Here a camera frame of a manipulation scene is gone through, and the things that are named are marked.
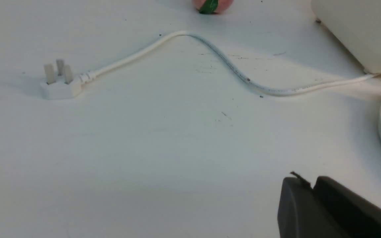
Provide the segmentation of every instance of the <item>plug prong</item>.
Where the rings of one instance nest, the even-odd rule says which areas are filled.
[[[71,72],[71,68],[68,64],[64,66],[63,72],[65,83],[70,84],[73,81],[73,73]]]
[[[58,74],[59,74],[59,76],[62,76],[63,75],[63,69],[64,69],[64,60],[63,59],[57,59],[56,63],[57,63]]]
[[[45,76],[47,77],[47,84],[55,83],[56,77],[54,72],[54,66],[51,63],[44,65]]]

